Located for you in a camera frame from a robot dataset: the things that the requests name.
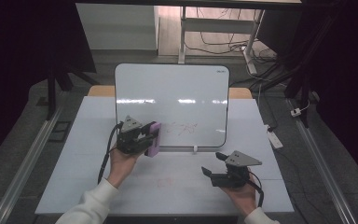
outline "human hand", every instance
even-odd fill
[[[250,175],[250,180],[255,182],[252,175]],[[238,189],[220,189],[228,195],[231,201],[234,202],[235,206],[245,217],[247,217],[256,209],[255,189],[251,185],[245,184],[245,186]]]
[[[124,179],[132,172],[132,169],[143,152],[136,155],[124,154],[117,149],[116,144],[110,152],[110,174],[107,181],[115,188],[121,185]]]

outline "white wall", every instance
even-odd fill
[[[90,49],[158,48],[158,11],[153,6],[76,4]]]

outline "purple object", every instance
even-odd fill
[[[154,123],[150,126],[149,133],[158,133],[158,136],[153,140],[153,145],[149,147],[145,153],[148,157],[154,157],[159,153],[159,138],[161,137],[161,134],[159,133],[159,130],[161,129],[161,123]]]

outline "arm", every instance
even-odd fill
[[[255,206],[255,189],[252,186],[247,184],[239,189],[222,188],[222,190],[245,217],[246,224],[279,224],[278,221],[267,217],[261,207]]]
[[[107,179],[92,190],[86,191],[80,204],[64,213],[56,222],[63,223],[95,223],[101,224],[109,214],[109,204],[118,194],[118,187],[131,173],[138,155],[126,155],[117,149],[110,153],[110,174]]]

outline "whiteboard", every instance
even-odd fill
[[[163,147],[221,147],[226,142],[229,71],[224,66],[122,63],[117,123],[127,115],[161,123]]]

